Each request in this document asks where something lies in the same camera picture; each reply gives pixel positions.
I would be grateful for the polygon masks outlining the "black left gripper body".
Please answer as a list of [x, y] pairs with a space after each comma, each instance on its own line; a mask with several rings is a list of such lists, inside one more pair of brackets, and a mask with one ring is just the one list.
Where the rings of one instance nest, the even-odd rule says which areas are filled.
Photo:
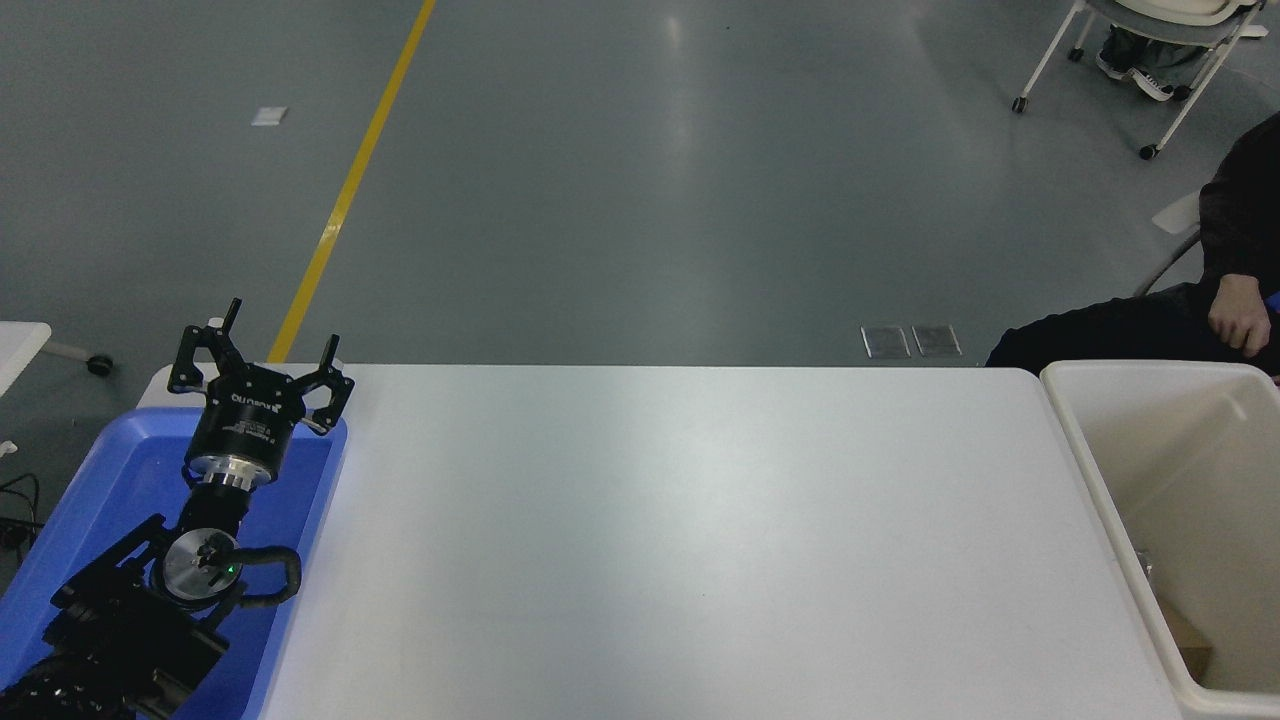
[[293, 382], [285, 373], [257, 365], [224, 372], [210, 382], [186, 466], [204, 470], [219, 457], [237, 457], [262, 470], [280, 469], [305, 414]]

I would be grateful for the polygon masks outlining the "person's hand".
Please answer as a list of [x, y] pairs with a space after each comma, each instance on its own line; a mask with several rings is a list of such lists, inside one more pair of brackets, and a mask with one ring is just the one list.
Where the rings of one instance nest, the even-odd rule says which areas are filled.
[[1253, 275], [1224, 274], [1207, 315], [1210, 331], [1243, 357], [1256, 357], [1270, 342], [1271, 320]]

